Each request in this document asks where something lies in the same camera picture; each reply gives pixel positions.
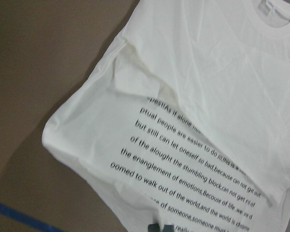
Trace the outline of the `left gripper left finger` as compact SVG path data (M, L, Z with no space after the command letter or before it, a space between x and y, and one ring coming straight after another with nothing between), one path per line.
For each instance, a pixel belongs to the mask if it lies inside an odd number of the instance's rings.
M160 226L159 224L149 224L147 227L148 232L160 232Z

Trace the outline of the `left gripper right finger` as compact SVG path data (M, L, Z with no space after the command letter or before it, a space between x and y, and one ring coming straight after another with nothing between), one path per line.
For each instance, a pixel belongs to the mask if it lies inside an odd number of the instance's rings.
M174 232L174 225L167 225L165 224L163 229L162 229L162 232Z

